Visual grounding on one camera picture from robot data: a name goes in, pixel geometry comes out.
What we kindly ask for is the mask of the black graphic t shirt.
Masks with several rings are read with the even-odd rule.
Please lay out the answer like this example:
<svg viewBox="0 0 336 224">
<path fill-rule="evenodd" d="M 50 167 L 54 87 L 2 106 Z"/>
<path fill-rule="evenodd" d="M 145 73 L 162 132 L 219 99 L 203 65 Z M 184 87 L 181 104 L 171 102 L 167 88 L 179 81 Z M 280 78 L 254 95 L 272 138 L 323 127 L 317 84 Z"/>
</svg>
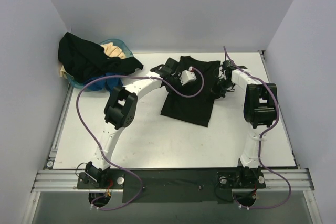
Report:
<svg viewBox="0 0 336 224">
<path fill-rule="evenodd" d="M 199 61 L 190 56 L 181 56 L 177 71 L 195 67 L 196 81 L 177 88 L 183 95 L 193 95 L 201 90 L 200 94 L 193 98 L 184 98 L 174 91 L 170 91 L 161 110 L 162 116 L 177 119 L 187 123 L 208 127 L 215 95 L 211 89 L 217 82 L 220 61 Z"/>
</svg>

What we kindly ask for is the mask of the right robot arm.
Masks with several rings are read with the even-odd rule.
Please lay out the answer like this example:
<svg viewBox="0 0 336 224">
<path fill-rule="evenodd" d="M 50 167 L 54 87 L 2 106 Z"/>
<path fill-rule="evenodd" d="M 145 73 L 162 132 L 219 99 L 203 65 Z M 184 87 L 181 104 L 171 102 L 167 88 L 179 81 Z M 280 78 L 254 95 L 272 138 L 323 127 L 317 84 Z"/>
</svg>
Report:
<svg viewBox="0 0 336 224">
<path fill-rule="evenodd" d="M 261 143 L 266 132 L 279 121 L 277 87 L 252 76 L 244 66 L 236 66 L 225 60 L 211 93 L 215 98 L 224 98 L 235 88 L 245 92 L 243 116 L 248 124 L 248 133 L 243 153 L 239 159 L 241 166 L 258 169 L 261 159 Z"/>
</svg>

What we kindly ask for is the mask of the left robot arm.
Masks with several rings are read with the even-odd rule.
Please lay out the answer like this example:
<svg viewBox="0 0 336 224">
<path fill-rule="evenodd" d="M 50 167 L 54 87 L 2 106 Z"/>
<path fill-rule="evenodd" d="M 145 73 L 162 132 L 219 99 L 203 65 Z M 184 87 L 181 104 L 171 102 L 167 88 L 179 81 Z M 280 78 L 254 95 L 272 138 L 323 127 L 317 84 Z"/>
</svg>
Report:
<svg viewBox="0 0 336 224">
<path fill-rule="evenodd" d="M 196 76 L 192 67 L 177 71 L 177 61 L 169 58 L 165 64 L 152 68 L 144 77 L 134 79 L 131 84 L 113 88 L 103 110 L 103 133 L 100 138 L 93 137 L 97 150 L 86 164 L 85 174 L 95 188 L 103 188 L 108 184 L 113 151 L 123 130 L 133 122 L 138 101 L 162 86 L 177 92 L 178 88 L 195 81 Z"/>
</svg>

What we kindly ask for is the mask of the teal plastic basket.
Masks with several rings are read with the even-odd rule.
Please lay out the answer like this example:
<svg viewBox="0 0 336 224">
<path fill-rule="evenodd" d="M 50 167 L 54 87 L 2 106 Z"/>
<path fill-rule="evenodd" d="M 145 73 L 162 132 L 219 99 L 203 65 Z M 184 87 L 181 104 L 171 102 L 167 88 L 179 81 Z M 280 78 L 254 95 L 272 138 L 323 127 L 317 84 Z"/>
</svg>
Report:
<svg viewBox="0 0 336 224">
<path fill-rule="evenodd" d="M 119 48 L 121 48 L 121 50 L 125 53 L 127 58 L 133 57 L 133 53 L 132 51 L 127 47 L 127 45 L 119 39 L 108 39 L 105 40 L 103 42 L 101 42 L 99 45 L 101 44 L 106 44 L 112 42 L 114 45 L 118 46 Z M 70 75 L 69 73 L 66 74 L 67 76 L 67 81 L 69 82 L 69 84 L 76 88 L 76 89 L 82 89 L 84 87 L 84 85 L 82 83 L 78 83 L 77 81 L 75 81 L 74 77 L 72 75 Z"/>
</svg>

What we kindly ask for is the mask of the aluminium frame rail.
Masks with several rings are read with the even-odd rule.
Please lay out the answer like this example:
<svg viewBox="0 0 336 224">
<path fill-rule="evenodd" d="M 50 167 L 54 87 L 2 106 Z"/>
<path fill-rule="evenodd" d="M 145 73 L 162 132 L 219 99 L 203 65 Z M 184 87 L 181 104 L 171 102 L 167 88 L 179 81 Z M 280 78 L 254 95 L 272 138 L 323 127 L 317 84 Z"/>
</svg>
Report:
<svg viewBox="0 0 336 224">
<path fill-rule="evenodd" d="M 287 183 L 279 176 L 262 170 L 265 178 L 265 190 L 286 191 Z M 293 191 L 314 190 L 312 178 L 307 169 L 279 169 L 277 173 L 282 175 L 291 184 Z M 32 192 L 104 192 L 103 189 L 79 189 L 78 177 L 72 170 L 40 170 L 37 172 L 33 183 Z"/>
</svg>

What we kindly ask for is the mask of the cream t shirt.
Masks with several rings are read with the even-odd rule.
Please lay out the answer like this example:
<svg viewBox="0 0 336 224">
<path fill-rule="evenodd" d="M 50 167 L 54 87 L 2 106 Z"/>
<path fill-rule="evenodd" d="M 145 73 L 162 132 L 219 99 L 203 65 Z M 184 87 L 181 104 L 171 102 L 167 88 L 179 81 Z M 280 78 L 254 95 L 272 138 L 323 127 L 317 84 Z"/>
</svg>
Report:
<svg viewBox="0 0 336 224">
<path fill-rule="evenodd" d="M 114 45 L 112 42 L 101 44 L 100 46 L 104 49 L 104 53 L 110 58 L 113 57 L 119 57 L 120 59 L 127 58 L 125 53 L 121 50 L 121 48 Z M 64 66 L 61 65 L 59 67 L 59 76 L 67 79 L 66 74 L 68 74 L 68 72 L 65 70 Z"/>
</svg>

